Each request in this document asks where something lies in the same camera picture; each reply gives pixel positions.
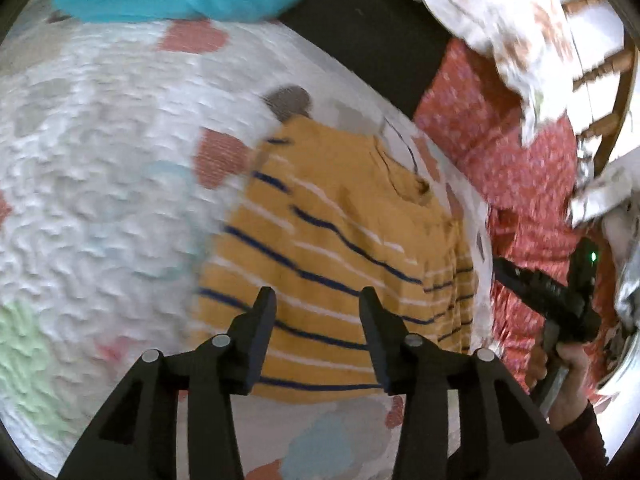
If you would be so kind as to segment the right hand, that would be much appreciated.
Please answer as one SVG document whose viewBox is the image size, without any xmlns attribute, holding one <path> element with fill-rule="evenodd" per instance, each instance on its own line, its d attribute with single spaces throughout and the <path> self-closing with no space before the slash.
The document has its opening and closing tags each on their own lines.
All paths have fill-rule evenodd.
<svg viewBox="0 0 640 480">
<path fill-rule="evenodd" d="M 568 373 L 549 410 L 548 422 L 554 431 L 560 431 L 578 419 L 588 405 L 585 381 L 590 361 L 584 346 L 576 342 L 561 342 L 556 345 L 556 352 L 568 368 Z M 525 383 L 529 389 L 547 376 L 547 361 L 547 353 L 538 340 L 530 352 L 526 368 Z"/>
</svg>

